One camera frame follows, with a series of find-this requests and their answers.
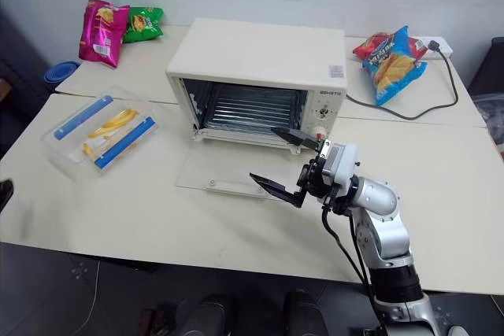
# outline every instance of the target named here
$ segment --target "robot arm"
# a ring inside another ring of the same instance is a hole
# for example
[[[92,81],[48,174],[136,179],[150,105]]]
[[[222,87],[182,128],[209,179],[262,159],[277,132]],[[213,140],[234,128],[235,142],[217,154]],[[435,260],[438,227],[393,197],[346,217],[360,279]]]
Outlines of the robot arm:
[[[250,176],[271,195],[296,207],[302,206],[309,193],[318,198],[324,211],[352,216],[360,250],[357,252],[369,269],[373,307],[385,322],[388,335],[441,336],[413,265],[410,237],[401,221],[400,198],[395,190],[388,183],[354,174],[355,166],[360,164],[356,146],[327,139],[317,141],[286,128],[272,131],[296,146],[317,151],[318,155],[303,166],[297,182],[300,190],[293,194],[279,183],[252,173]]]

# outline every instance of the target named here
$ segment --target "green chip bag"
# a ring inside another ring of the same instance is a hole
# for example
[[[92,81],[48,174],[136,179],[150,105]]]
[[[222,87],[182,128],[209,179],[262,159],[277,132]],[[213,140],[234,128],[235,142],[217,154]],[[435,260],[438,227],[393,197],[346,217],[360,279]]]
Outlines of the green chip bag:
[[[163,10],[154,7],[131,7],[128,15],[128,28],[123,42],[147,41],[163,34],[159,20]]]

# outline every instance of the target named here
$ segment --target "floor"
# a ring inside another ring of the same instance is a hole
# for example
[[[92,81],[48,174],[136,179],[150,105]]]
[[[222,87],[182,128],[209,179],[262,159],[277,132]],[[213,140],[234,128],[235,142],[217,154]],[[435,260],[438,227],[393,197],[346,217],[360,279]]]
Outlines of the floor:
[[[96,260],[5,243],[0,259],[0,335],[70,335],[84,321]],[[280,335],[284,295],[296,289],[318,300],[331,335],[356,335],[357,329],[376,325],[358,286],[341,282],[175,265],[136,271],[103,261],[97,305],[80,334],[135,335],[141,310],[159,304],[176,305],[180,323],[204,296],[228,293],[239,303],[239,334]],[[504,334],[504,318],[489,296],[431,294],[431,299],[445,329],[456,323],[471,336]],[[501,306],[503,299],[498,298]]]

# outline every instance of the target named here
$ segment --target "white table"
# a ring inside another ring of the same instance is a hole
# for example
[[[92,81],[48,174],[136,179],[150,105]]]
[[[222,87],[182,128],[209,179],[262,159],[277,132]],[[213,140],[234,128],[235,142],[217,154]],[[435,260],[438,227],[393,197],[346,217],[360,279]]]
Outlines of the white table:
[[[176,104],[177,100],[165,76],[165,68],[187,30],[188,27],[164,26],[164,35],[158,39],[124,44],[116,69],[84,61],[72,76],[58,86],[57,90],[65,94],[94,97],[114,85],[140,94],[151,101]],[[360,60],[352,54],[352,49],[364,41],[365,39],[361,38],[346,37],[348,93],[357,100],[374,104],[369,75],[361,68]],[[459,103],[453,108],[436,110],[414,122],[485,127],[453,66],[452,70],[460,96]],[[444,62],[430,60],[423,76],[390,100],[387,107],[413,116],[433,105],[452,102],[452,92]],[[366,120],[398,120],[388,113],[365,108],[348,100],[343,103],[339,116]]]
[[[2,242],[357,281],[312,198],[296,209],[175,186],[192,143],[178,105],[158,105],[166,130],[106,175],[72,182],[41,154],[39,137],[86,102],[52,95],[0,162],[0,179],[15,185],[0,215]],[[358,174],[388,180],[400,193],[425,289],[504,294],[504,166],[486,129],[339,118],[332,135],[359,146]],[[352,250],[347,219],[330,222]]]

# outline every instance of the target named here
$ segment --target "blue chip bag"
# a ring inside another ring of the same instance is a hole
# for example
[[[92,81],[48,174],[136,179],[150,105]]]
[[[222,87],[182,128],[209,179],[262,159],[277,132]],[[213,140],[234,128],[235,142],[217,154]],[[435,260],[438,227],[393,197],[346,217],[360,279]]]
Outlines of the blue chip bag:
[[[404,26],[385,39],[364,61],[362,67],[371,75],[376,105],[383,105],[413,80],[420,77],[426,62],[416,61],[410,52],[408,27]]]

